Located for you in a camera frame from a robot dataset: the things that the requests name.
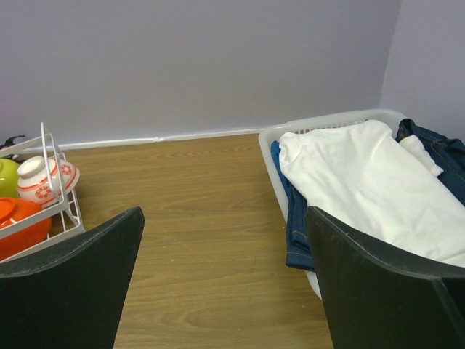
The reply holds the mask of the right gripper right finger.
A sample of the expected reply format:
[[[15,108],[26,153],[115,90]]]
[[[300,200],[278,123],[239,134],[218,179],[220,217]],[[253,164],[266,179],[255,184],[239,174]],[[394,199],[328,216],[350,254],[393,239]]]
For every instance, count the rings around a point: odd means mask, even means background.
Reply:
[[[399,249],[307,210],[335,348],[463,348],[464,269]]]

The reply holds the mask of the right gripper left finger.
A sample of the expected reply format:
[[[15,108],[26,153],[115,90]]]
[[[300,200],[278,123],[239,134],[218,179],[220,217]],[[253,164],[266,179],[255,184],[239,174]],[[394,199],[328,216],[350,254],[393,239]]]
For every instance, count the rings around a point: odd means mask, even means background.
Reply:
[[[142,240],[140,207],[1,264],[2,348],[112,348]]]

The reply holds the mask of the orange bowl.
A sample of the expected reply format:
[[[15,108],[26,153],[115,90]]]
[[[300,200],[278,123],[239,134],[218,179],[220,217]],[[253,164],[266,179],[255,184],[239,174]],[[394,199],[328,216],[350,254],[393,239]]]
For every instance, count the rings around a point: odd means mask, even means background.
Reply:
[[[27,199],[1,197],[1,229],[13,228],[11,233],[1,237],[1,260],[35,246],[48,237],[52,228],[51,217],[26,228],[18,228],[20,222],[41,210],[39,204]]]

